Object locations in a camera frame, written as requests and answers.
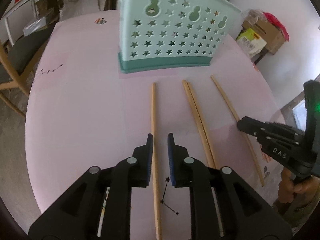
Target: wooden chopstick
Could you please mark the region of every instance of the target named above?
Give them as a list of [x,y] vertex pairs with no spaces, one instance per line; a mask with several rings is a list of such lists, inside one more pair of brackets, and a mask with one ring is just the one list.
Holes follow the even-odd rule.
[[153,154],[152,154],[152,184],[153,184],[153,203],[155,210],[156,238],[162,240],[161,220],[160,220],[160,196],[159,196],[159,172],[158,156],[156,151],[156,83],[152,84],[151,89],[151,133],[153,135]]
[[210,168],[215,169],[217,165],[216,165],[216,162],[214,161],[215,157],[214,157],[212,144],[209,138],[208,130],[206,128],[207,126],[205,125],[204,118],[200,111],[199,104],[197,103],[196,95],[193,91],[191,84],[188,83],[186,80],[182,81],[182,85],[186,92],[186,95],[190,104],[191,112],[192,112],[193,118],[195,119],[198,131],[199,131],[199,135],[204,148],[204,153],[208,162],[208,166]]
[[[216,85],[216,87],[219,90],[220,94],[222,95],[224,101],[228,105],[228,108],[230,109],[231,113],[233,114],[233,117],[238,122],[240,120],[240,118],[239,118],[236,110],[234,109],[231,101],[229,100],[228,96],[224,92],[223,88],[220,86],[219,82],[216,80],[216,78],[213,75],[211,75],[211,79],[214,82],[214,84]],[[251,152],[251,155],[252,155],[252,158],[253,158],[253,162],[254,162],[254,165],[256,167],[256,171],[258,173],[259,179],[260,179],[260,182],[261,182],[262,186],[264,186],[265,182],[264,182],[263,173],[261,171],[261,168],[260,168],[260,165],[259,165],[259,162],[258,162],[258,158],[257,158],[257,155],[256,155],[254,149],[253,149],[252,143],[249,140],[249,137],[248,137],[248,135],[246,133],[242,132],[242,135],[244,136],[244,139],[246,140],[246,142],[247,142],[247,144],[249,146],[249,149],[250,149],[250,152]]]

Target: white wall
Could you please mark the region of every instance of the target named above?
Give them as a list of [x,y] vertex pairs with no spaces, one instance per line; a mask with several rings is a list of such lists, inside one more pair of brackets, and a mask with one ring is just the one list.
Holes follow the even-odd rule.
[[7,35],[7,31],[5,30],[4,20],[1,19],[0,21],[0,41],[2,44],[4,44],[5,41],[9,39]]
[[279,107],[303,91],[303,83],[320,73],[320,17],[310,0],[230,0],[245,11],[262,9],[286,26],[290,41],[258,68],[269,84]]

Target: human hand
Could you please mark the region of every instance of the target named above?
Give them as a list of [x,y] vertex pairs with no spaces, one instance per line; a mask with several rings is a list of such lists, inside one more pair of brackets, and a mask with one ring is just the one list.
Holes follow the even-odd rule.
[[312,176],[310,179],[307,179],[297,185],[293,184],[293,181],[290,179],[291,171],[287,168],[284,168],[281,172],[281,182],[279,183],[279,202],[280,203],[291,203],[294,200],[294,193],[304,194],[305,197],[299,207],[308,205],[311,200],[314,198],[318,188],[319,188],[319,179]]

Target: light blue basket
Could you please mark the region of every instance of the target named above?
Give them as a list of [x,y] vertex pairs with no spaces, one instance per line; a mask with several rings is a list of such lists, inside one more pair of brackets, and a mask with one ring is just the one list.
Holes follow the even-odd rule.
[[121,71],[209,66],[239,14],[225,0],[121,0]]

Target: round table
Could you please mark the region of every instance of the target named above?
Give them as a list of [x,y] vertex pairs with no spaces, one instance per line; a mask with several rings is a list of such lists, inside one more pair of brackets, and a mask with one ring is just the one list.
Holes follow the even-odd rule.
[[[104,18],[105,24],[96,24]],[[160,193],[169,176],[167,135],[206,163],[204,150],[181,81],[192,83],[220,166],[229,166],[269,203],[276,197],[275,161],[262,158],[260,186],[252,156],[236,121],[210,75],[219,81],[238,115],[284,122],[271,90],[250,59],[226,36],[209,67],[186,67],[123,74],[119,71],[119,12],[103,11],[56,25],[39,63],[26,119],[26,157],[36,201],[44,212],[91,166],[108,168],[132,156],[151,132],[151,85],[157,83]],[[164,239],[191,236],[187,188],[169,185],[161,206]],[[152,182],[132,189],[131,239],[156,239]]]

